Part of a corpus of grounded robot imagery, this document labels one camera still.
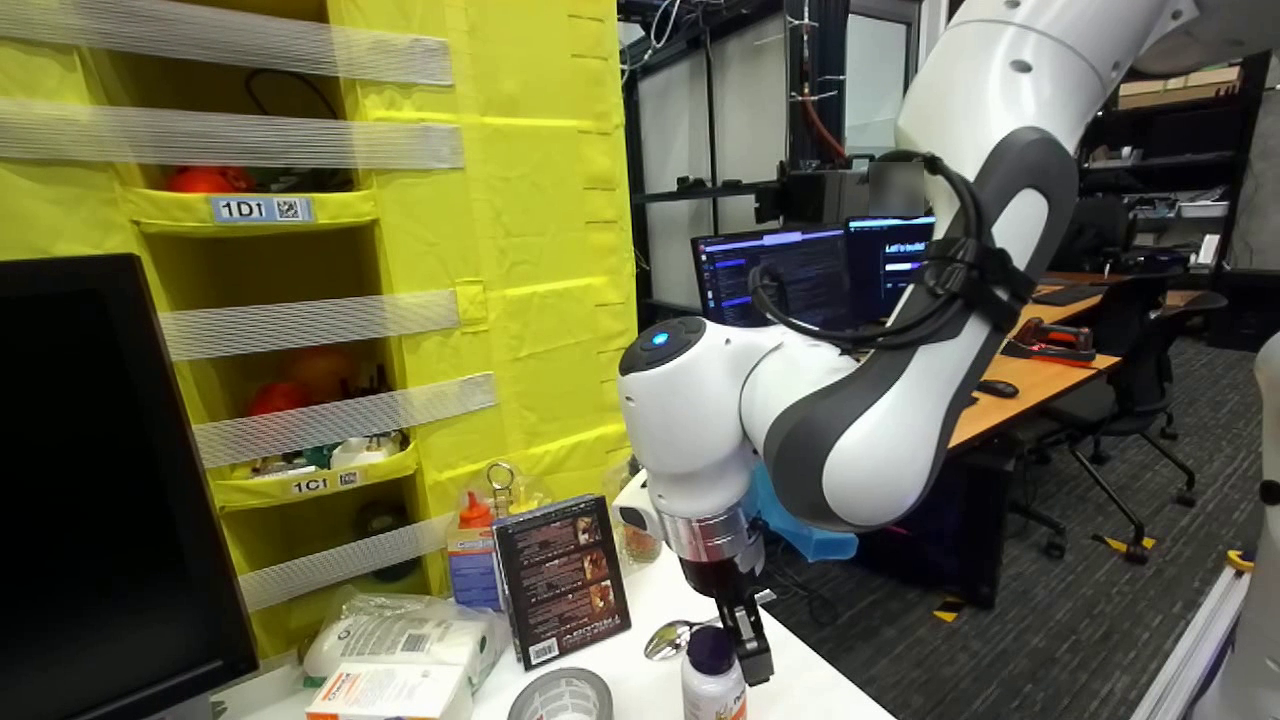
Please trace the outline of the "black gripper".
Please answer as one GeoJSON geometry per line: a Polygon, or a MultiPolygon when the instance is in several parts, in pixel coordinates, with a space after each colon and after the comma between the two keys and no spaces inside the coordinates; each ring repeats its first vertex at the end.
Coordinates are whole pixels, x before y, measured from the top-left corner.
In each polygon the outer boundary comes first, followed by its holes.
{"type": "Polygon", "coordinates": [[[735,638],[735,658],[753,688],[766,684],[772,642],[753,602],[753,584],[764,573],[764,534],[753,527],[745,508],[712,516],[658,516],[665,541],[678,558],[683,579],[721,602],[721,623],[735,638]]]}

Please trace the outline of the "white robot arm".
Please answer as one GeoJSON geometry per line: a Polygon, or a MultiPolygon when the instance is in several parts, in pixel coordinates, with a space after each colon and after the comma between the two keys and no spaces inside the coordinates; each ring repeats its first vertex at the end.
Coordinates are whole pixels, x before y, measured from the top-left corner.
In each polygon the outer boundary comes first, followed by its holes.
{"type": "Polygon", "coordinates": [[[1077,148],[1122,77],[1280,42],[1280,0],[960,0],[896,116],[928,196],[925,277],[875,328],[647,322],[616,386],[647,499],[745,678],[772,676],[747,491],[817,527],[884,527],[931,487],[960,411],[1081,201],[1077,148]]]}

